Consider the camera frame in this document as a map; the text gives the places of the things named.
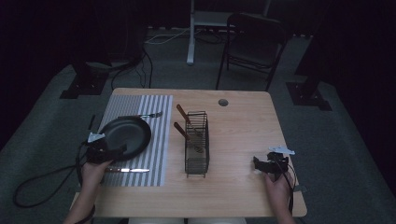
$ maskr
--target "gray carpet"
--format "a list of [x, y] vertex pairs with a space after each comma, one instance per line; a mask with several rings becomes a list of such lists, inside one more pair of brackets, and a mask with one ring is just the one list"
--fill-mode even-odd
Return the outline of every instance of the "gray carpet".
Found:
[[[178, 33], [180, 31], [157, 31]], [[216, 41], [211, 35], [200, 35]], [[151, 88], [214, 90], [222, 45], [197, 41], [195, 64], [186, 64], [187, 38], [159, 45], [146, 45], [153, 62]], [[294, 75], [309, 40], [294, 37], [283, 54], [271, 93], [288, 147], [296, 151], [293, 164], [301, 185], [308, 214], [306, 223], [395, 223], [396, 201], [375, 167], [356, 127], [330, 85], [319, 90], [332, 111], [313, 106], [293, 105], [285, 82], [304, 82]], [[59, 99], [74, 78], [67, 66], [57, 74], [35, 104], [34, 109], [0, 154], [0, 223], [60, 223], [66, 216], [78, 181], [73, 173], [49, 201], [34, 208], [18, 208], [12, 203], [16, 187], [29, 177], [73, 165], [77, 148], [90, 130], [96, 131], [111, 94], [110, 80], [101, 95], [81, 95], [75, 100]], [[120, 73], [114, 87], [146, 88], [149, 61]], [[223, 73], [221, 90], [262, 91], [263, 77], [232, 67]], [[45, 198], [68, 171], [32, 183], [20, 195], [24, 203]], [[116, 218], [97, 218], [95, 223], [118, 223]], [[273, 218], [248, 218], [248, 224], [276, 223]]]

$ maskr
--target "black cable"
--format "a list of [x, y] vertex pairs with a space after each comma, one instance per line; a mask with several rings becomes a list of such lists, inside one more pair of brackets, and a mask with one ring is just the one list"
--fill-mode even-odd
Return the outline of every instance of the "black cable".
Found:
[[114, 77], [113, 78], [111, 78], [111, 82], [110, 82], [110, 86], [111, 86], [111, 90], [113, 90], [114, 91], [114, 80], [116, 79], [116, 77], [121, 73], [121, 72], [123, 72], [123, 71], [125, 71], [126, 69], [121, 69], [120, 71], [118, 71], [117, 73], [116, 73], [116, 75], [114, 75]]
[[[81, 144], [81, 146], [78, 148], [78, 155], [79, 155], [79, 152], [80, 152], [82, 146], [83, 146], [83, 144]], [[78, 158], [76, 159], [76, 161], [79, 162], [84, 156], [85, 156], [85, 154], [84, 154], [81, 158], [78, 157]], [[80, 166], [77, 166], [76, 164], [75, 164], [75, 165], [65, 166], [65, 167], [63, 167], [63, 168], [60, 168], [60, 169], [57, 169], [57, 170], [48, 172], [48, 173], [43, 174], [43, 175], [38, 175], [38, 176], [29, 178], [29, 179], [23, 181], [23, 182], [20, 183], [20, 184], [17, 186], [17, 188], [15, 189], [14, 194], [12, 195], [12, 202], [14, 202], [14, 204], [15, 204], [16, 206], [21, 207], [21, 208], [36, 207], [36, 206], [39, 206], [40, 204], [46, 203], [49, 199], [51, 199], [51, 198], [61, 189], [61, 187], [64, 185], [64, 183], [65, 183], [66, 180], [69, 178], [69, 176], [70, 176], [70, 175], [73, 173], [73, 171], [74, 171], [76, 168], [78, 168], [78, 167], [79, 167], [79, 170], [80, 170]], [[38, 202], [38, 203], [32, 203], [32, 204], [24, 204], [24, 203], [21, 203], [21, 202], [18, 201], [18, 195], [21, 193], [21, 191], [23, 190], [23, 188], [24, 188], [24, 186], [25, 186], [26, 184], [31, 183], [31, 182], [33, 182], [33, 181], [35, 181], [35, 180], [37, 180], [37, 179], [40, 179], [40, 178], [49, 176], [49, 175], [58, 174], [58, 173], [60, 173], [60, 172], [62, 172], [62, 171], [68, 170], [68, 169], [70, 169], [70, 172], [66, 175], [66, 177], [64, 178], [64, 180], [62, 180], [61, 184], [55, 189], [55, 191], [53, 191], [48, 197], [46, 197], [46, 198], [43, 199], [42, 201], [40, 201], [40, 202]]]
[[306, 222], [303, 220], [302, 217], [298, 217], [298, 219], [299, 219], [303, 224], [306, 224]]
[[296, 188], [296, 182], [297, 182], [297, 175], [296, 175], [296, 172], [294, 171], [293, 167], [291, 167], [289, 164], [288, 164], [288, 166], [289, 166], [289, 168], [293, 171], [293, 174], [294, 174], [294, 185], [293, 185], [293, 189], [295, 189], [295, 188]]
[[95, 207], [95, 205], [93, 205], [91, 212], [86, 217], [84, 217], [82, 220], [76, 222], [76, 224], [85, 224], [88, 221], [92, 220], [93, 214], [95, 214], [95, 210], [96, 210], [96, 207]]
[[294, 199], [293, 199], [293, 192], [294, 188], [291, 186], [291, 183], [288, 180], [288, 177], [286, 176], [286, 172], [283, 171], [282, 167], [280, 166], [279, 162], [277, 161], [277, 158], [274, 157], [274, 162], [276, 165], [279, 167], [279, 170], [282, 172], [282, 175], [285, 177], [286, 181], [288, 182], [289, 189], [290, 189], [290, 199], [289, 199], [289, 211], [292, 214], [293, 211], [293, 204], [294, 204]]
[[195, 36], [195, 40], [197, 42], [204, 42], [206, 44], [212, 44], [212, 45], [223, 44], [225, 42], [224, 38], [221, 35], [216, 35], [215, 33], [207, 31], [207, 30], [205, 33], [214, 36], [217, 40], [216, 41], [208, 41], [208, 40], [205, 40], [202, 38], [198, 38], [197, 35]]
[[151, 78], [152, 78], [152, 60], [149, 57], [148, 53], [146, 52], [145, 48], [143, 48], [143, 52], [145, 52], [145, 55], [148, 57], [148, 61], [150, 63], [150, 72], [149, 72], [149, 81], [148, 81], [148, 88], [151, 89]]
[[142, 70], [142, 72], [143, 72], [143, 74], [144, 74], [144, 81], [142, 81], [142, 75], [139, 73], [139, 71], [137, 71], [137, 68], [135, 68], [134, 70], [136, 71], [136, 73], [137, 73], [137, 75], [139, 76], [139, 82], [140, 82], [140, 86], [142, 87], [142, 88], [145, 88], [146, 87], [146, 72], [145, 72], [145, 63], [144, 63], [144, 61], [142, 61], [142, 67], [140, 68], [141, 70]]
[[76, 171], [77, 171], [77, 177], [78, 177], [78, 183], [80, 186], [82, 186], [82, 172], [81, 172], [81, 159], [85, 157], [85, 154], [82, 155], [82, 157], [79, 156], [81, 149], [83, 146], [86, 145], [86, 141], [82, 142], [79, 147], [78, 147], [78, 151], [77, 151], [77, 155], [76, 155]]

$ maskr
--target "desk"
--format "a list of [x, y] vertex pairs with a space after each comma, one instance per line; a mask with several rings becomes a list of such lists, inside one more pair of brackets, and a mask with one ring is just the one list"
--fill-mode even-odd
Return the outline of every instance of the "desk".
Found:
[[[184, 124], [176, 109], [205, 110], [210, 134], [210, 164], [204, 178], [184, 172], [184, 138], [170, 128], [167, 166], [161, 187], [102, 188], [97, 217], [271, 217], [263, 177], [253, 156], [285, 146], [271, 96], [264, 91], [187, 91], [115, 89], [117, 95], [173, 95], [171, 123]], [[219, 99], [229, 104], [220, 106]], [[301, 192], [293, 214], [306, 214]]]
[[[272, 0], [265, 0], [262, 16], [268, 15], [268, 9]], [[190, 42], [189, 52], [187, 53], [187, 64], [194, 64], [195, 52], [195, 25], [203, 26], [227, 26], [227, 19], [233, 14], [232, 12], [215, 12], [215, 11], [196, 11], [195, 0], [191, 0], [191, 14], [190, 14]]]

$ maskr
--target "metal wire rack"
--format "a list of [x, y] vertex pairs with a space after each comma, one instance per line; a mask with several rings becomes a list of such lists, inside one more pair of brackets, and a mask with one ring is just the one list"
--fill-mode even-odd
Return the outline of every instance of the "metal wire rack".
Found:
[[209, 129], [205, 111], [191, 111], [187, 114], [191, 124], [186, 122], [185, 130], [191, 140], [185, 142], [185, 171], [189, 175], [206, 176], [209, 168]]

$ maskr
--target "knife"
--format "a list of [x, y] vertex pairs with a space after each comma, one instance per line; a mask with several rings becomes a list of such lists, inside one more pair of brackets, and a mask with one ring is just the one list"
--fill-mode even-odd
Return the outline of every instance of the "knife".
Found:
[[195, 129], [195, 127], [192, 125], [191, 120], [189, 118], [189, 116], [186, 114], [186, 112], [184, 112], [183, 108], [181, 107], [181, 105], [177, 105], [176, 106], [178, 112], [180, 112], [181, 116], [183, 116], [184, 120], [186, 120], [186, 122], [188, 124], [190, 124], [190, 126], [194, 129], [194, 132], [197, 136], [202, 137], [202, 133], [198, 132], [198, 130]]
[[111, 168], [111, 167], [106, 168], [106, 172], [111, 172], [111, 173], [145, 173], [148, 171], [149, 169], [129, 169], [129, 168]]

